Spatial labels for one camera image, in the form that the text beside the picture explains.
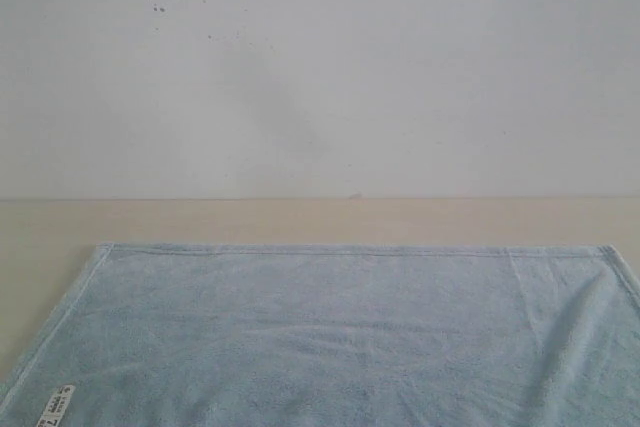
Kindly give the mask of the light blue fleece towel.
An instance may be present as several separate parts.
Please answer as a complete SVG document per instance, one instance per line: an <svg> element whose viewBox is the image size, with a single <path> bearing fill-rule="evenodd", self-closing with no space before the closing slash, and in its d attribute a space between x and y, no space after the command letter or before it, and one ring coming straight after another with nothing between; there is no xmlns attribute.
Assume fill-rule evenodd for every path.
<svg viewBox="0 0 640 427"><path fill-rule="evenodd" d="M635 426L610 246L98 247L5 426Z"/></svg>

